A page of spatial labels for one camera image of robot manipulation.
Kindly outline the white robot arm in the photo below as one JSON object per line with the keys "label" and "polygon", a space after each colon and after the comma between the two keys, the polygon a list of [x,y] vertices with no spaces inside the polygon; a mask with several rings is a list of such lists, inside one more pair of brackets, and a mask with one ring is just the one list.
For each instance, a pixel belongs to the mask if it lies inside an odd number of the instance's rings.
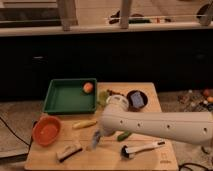
{"label": "white robot arm", "polygon": [[201,146],[213,146],[211,112],[129,112],[129,102],[121,95],[110,96],[100,118],[102,136],[116,131],[159,137]]}

